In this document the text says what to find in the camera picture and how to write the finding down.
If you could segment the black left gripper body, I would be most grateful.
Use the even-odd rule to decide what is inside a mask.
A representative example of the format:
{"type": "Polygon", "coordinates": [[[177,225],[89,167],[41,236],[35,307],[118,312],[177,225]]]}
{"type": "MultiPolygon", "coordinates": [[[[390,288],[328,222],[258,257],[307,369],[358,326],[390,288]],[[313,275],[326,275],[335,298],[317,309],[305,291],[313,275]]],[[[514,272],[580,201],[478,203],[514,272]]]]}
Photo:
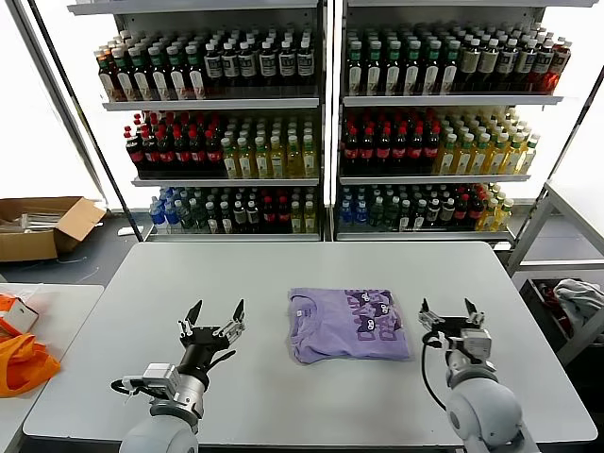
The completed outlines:
{"type": "Polygon", "coordinates": [[[218,334],[218,330],[218,327],[194,327],[189,333],[181,334],[185,348],[181,360],[182,373],[207,373],[214,364],[214,355],[229,349],[229,339],[218,334]]]}

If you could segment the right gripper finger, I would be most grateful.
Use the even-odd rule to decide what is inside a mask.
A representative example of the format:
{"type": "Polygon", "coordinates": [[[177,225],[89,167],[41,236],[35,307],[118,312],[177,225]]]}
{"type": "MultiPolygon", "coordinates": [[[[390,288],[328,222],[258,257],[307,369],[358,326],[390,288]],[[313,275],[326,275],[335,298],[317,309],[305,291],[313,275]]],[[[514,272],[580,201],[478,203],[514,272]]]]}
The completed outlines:
{"type": "Polygon", "coordinates": [[[466,323],[471,325],[471,327],[474,329],[482,329],[485,319],[484,312],[479,311],[475,304],[472,303],[468,298],[464,299],[464,304],[468,312],[466,323]]]}
{"type": "Polygon", "coordinates": [[[424,327],[435,327],[442,324],[445,319],[437,315],[428,306],[428,301],[424,298],[421,308],[418,312],[418,320],[424,327]]]}

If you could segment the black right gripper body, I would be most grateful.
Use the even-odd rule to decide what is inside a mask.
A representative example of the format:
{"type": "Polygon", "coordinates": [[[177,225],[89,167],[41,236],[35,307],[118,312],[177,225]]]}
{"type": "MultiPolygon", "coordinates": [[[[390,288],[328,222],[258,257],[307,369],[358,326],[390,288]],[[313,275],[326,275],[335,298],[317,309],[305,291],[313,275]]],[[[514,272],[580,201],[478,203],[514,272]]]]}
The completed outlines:
{"type": "Polygon", "coordinates": [[[432,336],[439,338],[443,335],[446,339],[460,338],[461,331],[471,327],[471,323],[464,317],[438,317],[431,327],[432,336]]]}

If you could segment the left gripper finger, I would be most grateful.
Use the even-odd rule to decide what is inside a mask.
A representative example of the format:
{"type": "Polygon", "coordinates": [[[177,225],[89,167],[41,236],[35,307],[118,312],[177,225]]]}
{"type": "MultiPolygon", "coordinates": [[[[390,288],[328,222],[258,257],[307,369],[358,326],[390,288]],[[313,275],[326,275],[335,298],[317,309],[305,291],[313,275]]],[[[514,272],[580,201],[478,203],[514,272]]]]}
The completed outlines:
{"type": "Polygon", "coordinates": [[[193,335],[193,330],[203,305],[203,300],[198,300],[187,312],[182,320],[179,320],[181,333],[180,337],[185,338],[193,335]]]}
{"type": "Polygon", "coordinates": [[[228,344],[233,344],[243,334],[244,324],[244,300],[241,299],[233,312],[232,318],[218,331],[218,337],[224,339],[228,344]]]}

